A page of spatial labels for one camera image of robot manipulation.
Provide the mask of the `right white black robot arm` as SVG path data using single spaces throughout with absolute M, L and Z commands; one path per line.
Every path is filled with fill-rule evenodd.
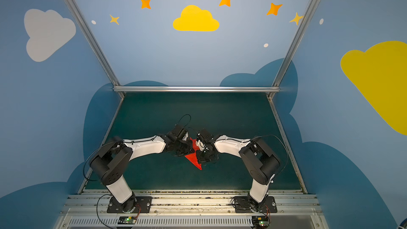
M 199 147 L 196 156 L 201 164 L 218 160 L 220 153 L 242 159 L 253 181 L 247 197 L 235 197 L 232 200 L 237 212 L 268 211 L 266 200 L 269 185 L 280 168 L 280 159 L 261 137 L 237 139 L 201 132 L 197 135 L 196 144 Z

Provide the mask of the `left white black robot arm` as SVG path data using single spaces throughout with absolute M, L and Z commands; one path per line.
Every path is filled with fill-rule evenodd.
M 92 155 L 89 166 L 112 195 L 108 213 L 139 211 L 147 213 L 149 211 L 137 200 L 124 178 L 124 173 L 131 160 L 163 152 L 174 152 L 177 156 L 185 156 L 193 154 L 195 150 L 188 134 L 181 137 L 155 135 L 138 140 L 123 140 L 115 137 Z

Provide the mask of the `red square paper sheet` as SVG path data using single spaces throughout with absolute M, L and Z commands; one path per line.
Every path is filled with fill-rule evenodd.
M 202 170 L 202 165 L 198 162 L 197 159 L 197 154 L 196 152 L 200 150 L 199 146 L 197 145 L 196 141 L 194 139 L 190 139 L 192 141 L 192 148 L 194 149 L 194 153 L 185 155 L 184 157 L 189 160 L 196 168 L 199 170 Z

